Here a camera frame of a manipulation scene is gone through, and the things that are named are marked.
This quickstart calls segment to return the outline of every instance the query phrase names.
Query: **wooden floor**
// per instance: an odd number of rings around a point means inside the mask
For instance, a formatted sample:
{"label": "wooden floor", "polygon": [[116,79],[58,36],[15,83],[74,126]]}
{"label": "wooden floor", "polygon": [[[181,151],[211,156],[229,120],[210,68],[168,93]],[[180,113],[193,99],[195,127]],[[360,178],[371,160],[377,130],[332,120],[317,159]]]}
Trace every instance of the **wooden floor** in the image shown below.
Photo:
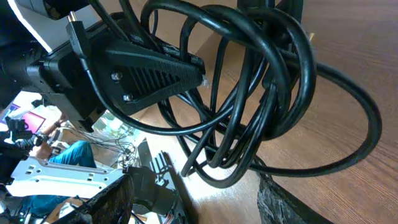
{"label": "wooden floor", "polygon": [[[144,1],[134,1],[139,13]],[[198,5],[236,1],[192,1]],[[334,223],[398,223],[398,2],[396,0],[305,1],[303,26],[314,32],[319,61],[339,68],[373,96],[381,110],[383,135],[372,154],[337,174],[316,178],[274,179],[289,192]],[[185,16],[160,11],[157,35],[178,44]],[[220,37],[203,26],[195,28],[190,52],[206,63],[211,80]],[[244,49],[230,44],[224,60],[218,102],[223,101],[238,75]],[[206,102],[210,87],[201,87]],[[248,100],[243,122],[258,106],[262,90]],[[182,126],[198,122],[197,113],[171,99]],[[145,123],[167,127],[156,106],[142,116]],[[257,153],[269,166],[308,168],[331,163],[357,149],[366,135],[367,120],[357,102],[343,90],[319,78],[312,104],[303,119],[284,136],[261,144]],[[177,170],[186,161],[175,137],[148,135],[153,153],[170,153]],[[215,177],[228,171],[213,170]],[[256,199],[259,179],[249,171],[229,189],[214,189],[196,175],[184,179],[200,223],[260,223]]]}

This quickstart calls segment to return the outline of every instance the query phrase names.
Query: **cable plug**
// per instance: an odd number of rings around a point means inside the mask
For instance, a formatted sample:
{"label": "cable plug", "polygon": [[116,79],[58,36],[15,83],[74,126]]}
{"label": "cable plug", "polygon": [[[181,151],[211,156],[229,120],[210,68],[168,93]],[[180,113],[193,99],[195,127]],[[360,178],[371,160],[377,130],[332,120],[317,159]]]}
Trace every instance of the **cable plug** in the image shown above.
{"label": "cable plug", "polygon": [[67,32],[73,51],[79,58],[88,59],[91,56],[91,43],[87,38],[83,22],[76,21],[73,11],[68,15],[68,20]]}

